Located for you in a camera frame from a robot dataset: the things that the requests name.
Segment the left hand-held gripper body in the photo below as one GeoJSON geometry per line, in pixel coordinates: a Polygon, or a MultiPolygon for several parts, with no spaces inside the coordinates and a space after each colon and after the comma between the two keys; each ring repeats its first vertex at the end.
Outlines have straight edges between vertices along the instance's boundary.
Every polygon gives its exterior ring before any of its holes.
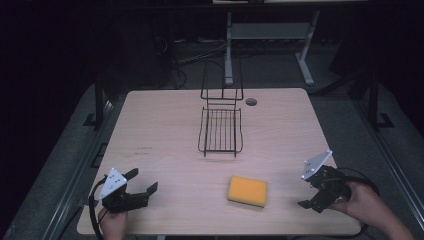
{"type": "Polygon", "coordinates": [[[126,192],[128,181],[116,168],[106,176],[104,186],[99,194],[104,208],[111,213],[128,212],[148,206],[147,192],[130,194],[126,192]]]}

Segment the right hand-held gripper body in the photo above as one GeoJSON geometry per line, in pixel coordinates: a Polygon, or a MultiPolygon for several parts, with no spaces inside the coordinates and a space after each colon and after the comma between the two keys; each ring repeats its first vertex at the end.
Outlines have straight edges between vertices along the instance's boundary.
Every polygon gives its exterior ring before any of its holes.
{"type": "Polygon", "coordinates": [[[316,188],[318,192],[310,201],[310,208],[318,213],[329,208],[341,197],[350,198],[351,190],[346,185],[346,176],[332,166],[325,164],[332,157],[332,151],[327,150],[304,161],[301,179],[316,188]]]}

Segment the yellow sponge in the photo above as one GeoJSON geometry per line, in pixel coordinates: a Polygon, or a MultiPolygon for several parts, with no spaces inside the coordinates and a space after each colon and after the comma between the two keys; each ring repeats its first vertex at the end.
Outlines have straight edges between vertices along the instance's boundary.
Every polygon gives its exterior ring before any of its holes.
{"type": "Polygon", "coordinates": [[[227,193],[229,201],[264,207],[267,202],[267,183],[240,176],[232,176],[227,193]]]}

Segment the black wire rack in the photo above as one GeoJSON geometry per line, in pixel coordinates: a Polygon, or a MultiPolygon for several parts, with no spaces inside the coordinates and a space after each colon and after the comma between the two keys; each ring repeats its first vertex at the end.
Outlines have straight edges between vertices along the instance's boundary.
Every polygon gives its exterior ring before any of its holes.
{"type": "Polygon", "coordinates": [[[234,86],[226,84],[225,77],[217,80],[209,75],[211,62],[204,65],[200,99],[203,101],[198,151],[206,157],[209,153],[232,154],[243,150],[242,109],[243,82],[234,86]]]}

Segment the person's right hand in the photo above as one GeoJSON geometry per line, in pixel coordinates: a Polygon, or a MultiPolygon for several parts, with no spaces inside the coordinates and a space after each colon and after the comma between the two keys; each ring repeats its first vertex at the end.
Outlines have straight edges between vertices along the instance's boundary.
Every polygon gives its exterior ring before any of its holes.
{"type": "Polygon", "coordinates": [[[384,202],[368,185],[348,182],[349,200],[337,200],[330,208],[353,217],[363,223],[376,222],[384,213],[384,202]]]}

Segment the person's left hand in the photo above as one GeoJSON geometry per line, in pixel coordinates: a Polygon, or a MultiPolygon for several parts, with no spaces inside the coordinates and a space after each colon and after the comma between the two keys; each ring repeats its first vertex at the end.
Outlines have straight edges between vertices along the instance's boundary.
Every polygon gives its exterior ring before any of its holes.
{"type": "Polygon", "coordinates": [[[127,233],[128,213],[110,213],[102,208],[98,213],[104,240],[124,240],[127,233]]]}

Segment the grey metal stand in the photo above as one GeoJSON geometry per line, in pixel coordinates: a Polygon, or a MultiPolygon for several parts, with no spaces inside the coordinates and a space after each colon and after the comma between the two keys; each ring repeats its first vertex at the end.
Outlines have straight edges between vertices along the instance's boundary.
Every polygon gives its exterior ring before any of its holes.
{"type": "Polygon", "coordinates": [[[234,83],[232,67],[232,43],[235,40],[303,40],[303,48],[295,54],[297,64],[305,81],[312,86],[313,77],[306,63],[306,56],[312,42],[319,11],[312,14],[309,22],[295,23],[234,23],[232,13],[227,14],[226,50],[224,57],[224,83],[231,86],[234,83]]]}

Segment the aluminium frame rail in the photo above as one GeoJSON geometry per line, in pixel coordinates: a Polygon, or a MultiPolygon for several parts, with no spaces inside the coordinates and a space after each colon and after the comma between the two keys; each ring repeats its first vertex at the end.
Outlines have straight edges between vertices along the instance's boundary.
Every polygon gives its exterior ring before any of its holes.
{"type": "Polygon", "coordinates": [[[377,144],[379,151],[382,153],[385,159],[385,165],[388,167],[391,175],[394,178],[394,181],[398,185],[400,192],[402,193],[409,209],[411,210],[414,218],[419,224],[420,228],[424,232],[424,203],[421,201],[421,198],[418,196],[417,192],[413,188],[411,182],[409,181],[407,175],[399,165],[395,155],[389,149],[386,141],[381,135],[380,128],[375,127],[369,120],[367,110],[359,102],[354,101],[353,106],[360,115],[364,125],[370,132],[372,138],[377,144]]]}
{"type": "Polygon", "coordinates": [[[88,207],[91,185],[120,109],[120,103],[107,101],[102,108],[103,123],[95,127],[95,104],[87,101],[77,105],[43,169],[51,185],[49,191],[56,196],[41,240],[79,240],[83,237],[77,231],[77,224],[88,207]]]}

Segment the black upright post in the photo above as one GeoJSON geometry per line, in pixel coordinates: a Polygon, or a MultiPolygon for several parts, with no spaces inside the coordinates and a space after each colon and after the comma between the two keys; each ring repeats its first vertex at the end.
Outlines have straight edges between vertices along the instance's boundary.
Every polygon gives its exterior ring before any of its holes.
{"type": "Polygon", "coordinates": [[[372,74],[368,94],[368,121],[375,131],[382,128],[394,128],[394,124],[386,113],[378,110],[379,81],[376,73],[372,74]]]}
{"type": "Polygon", "coordinates": [[[89,113],[84,121],[84,126],[91,126],[95,131],[99,130],[104,121],[104,94],[103,77],[98,74],[94,83],[95,112],[89,113]]]}

